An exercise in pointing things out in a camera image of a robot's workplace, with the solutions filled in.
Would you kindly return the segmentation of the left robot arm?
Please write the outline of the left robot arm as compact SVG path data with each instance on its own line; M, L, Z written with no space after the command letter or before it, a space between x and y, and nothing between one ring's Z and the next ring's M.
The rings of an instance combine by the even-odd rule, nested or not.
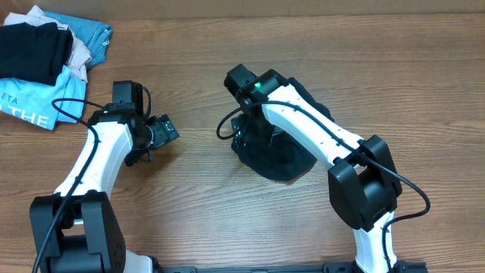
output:
M69 175L30 205L33 271L160 272L155 257L126 248L110 196L121 165L133 166L178 138L174 124L151 114L149 90L131 80L115 81L112 101L84 124L86 143Z

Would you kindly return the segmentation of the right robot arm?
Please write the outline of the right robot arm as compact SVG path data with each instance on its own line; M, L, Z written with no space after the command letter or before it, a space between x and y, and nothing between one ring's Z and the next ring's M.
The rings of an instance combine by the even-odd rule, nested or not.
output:
M224 86L242 110L230 121L240 161L271 180L294 180L320 162L330 204L354 233L354 271L397 272L387 222L402 187L388 145L341 128L302 84L275 70L256 76L238 64Z

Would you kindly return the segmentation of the dark teal t-shirt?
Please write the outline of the dark teal t-shirt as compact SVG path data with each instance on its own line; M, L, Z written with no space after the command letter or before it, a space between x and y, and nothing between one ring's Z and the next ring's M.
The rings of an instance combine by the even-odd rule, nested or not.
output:
M256 173L270 180L291 181L310 170L317 159L288 133L256 119L261 140L233 150L239 160Z

